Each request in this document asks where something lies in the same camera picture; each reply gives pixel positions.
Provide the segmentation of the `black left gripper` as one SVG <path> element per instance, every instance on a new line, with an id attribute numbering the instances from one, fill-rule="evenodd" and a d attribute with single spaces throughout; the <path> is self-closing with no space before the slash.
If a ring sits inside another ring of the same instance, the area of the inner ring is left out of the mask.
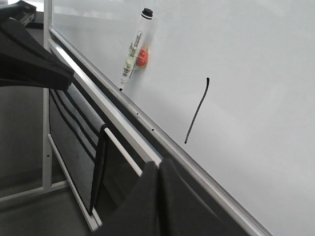
<path id="1" fill-rule="evenodd" d="M 67 90 L 73 69 L 49 53 L 25 28 L 35 19 L 36 10 L 23 0 L 0 6 L 0 86 Z"/>

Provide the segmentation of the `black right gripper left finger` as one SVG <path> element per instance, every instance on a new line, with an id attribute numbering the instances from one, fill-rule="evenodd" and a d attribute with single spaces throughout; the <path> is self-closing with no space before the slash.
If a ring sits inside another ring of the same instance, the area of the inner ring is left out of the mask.
<path id="1" fill-rule="evenodd" d="M 147 162 L 134 188 L 94 236 L 158 235 L 158 168 Z"/>

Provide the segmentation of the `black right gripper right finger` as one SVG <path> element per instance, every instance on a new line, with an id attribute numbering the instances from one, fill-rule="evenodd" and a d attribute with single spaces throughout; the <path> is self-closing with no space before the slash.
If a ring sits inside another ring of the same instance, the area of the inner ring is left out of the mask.
<path id="1" fill-rule="evenodd" d="M 189 187 L 173 162 L 158 168 L 158 217 L 162 236 L 246 236 L 225 223 Z"/>

